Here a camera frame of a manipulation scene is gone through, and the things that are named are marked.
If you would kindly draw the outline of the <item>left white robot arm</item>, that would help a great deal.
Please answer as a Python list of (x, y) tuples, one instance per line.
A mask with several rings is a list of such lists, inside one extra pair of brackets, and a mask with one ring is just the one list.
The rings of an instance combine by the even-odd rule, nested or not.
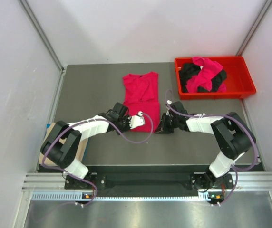
[(116, 128), (127, 132), (130, 128), (132, 116), (128, 107), (116, 103), (113, 109), (106, 113), (99, 113), (89, 123), (75, 126), (64, 133), (55, 143), (47, 155), (57, 167), (75, 176), (75, 183), (81, 188), (87, 188), (92, 182), (88, 168), (76, 157), (80, 143), (97, 134), (108, 133)]

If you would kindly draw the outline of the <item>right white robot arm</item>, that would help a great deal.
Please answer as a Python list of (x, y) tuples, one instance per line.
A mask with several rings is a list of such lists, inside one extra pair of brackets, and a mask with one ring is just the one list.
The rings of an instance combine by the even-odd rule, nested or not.
[(176, 128), (190, 133), (214, 135), (220, 152), (208, 167), (206, 183), (217, 188), (223, 176), (250, 148), (255, 148), (256, 138), (245, 122), (235, 112), (226, 115), (188, 114), (181, 102), (167, 101), (167, 112), (155, 130), (159, 134), (171, 134)]

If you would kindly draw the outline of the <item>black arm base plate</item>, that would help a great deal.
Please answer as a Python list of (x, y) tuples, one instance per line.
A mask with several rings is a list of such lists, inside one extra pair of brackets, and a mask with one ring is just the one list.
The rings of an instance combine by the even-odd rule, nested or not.
[(91, 165), (85, 180), (99, 190), (116, 186), (166, 186), (207, 189), (218, 186), (224, 176), (215, 177), (207, 165)]

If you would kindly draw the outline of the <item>pink t shirt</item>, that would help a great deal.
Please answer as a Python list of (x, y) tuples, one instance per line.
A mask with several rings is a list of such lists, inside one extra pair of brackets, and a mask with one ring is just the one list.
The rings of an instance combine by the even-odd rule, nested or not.
[(134, 129), (135, 132), (156, 130), (160, 121), (160, 103), (158, 96), (158, 76), (156, 72), (144, 75), (128, 74), (123, 77), (125, 98), (123, 104), (131, 115), (143, 112), (145, 125)]

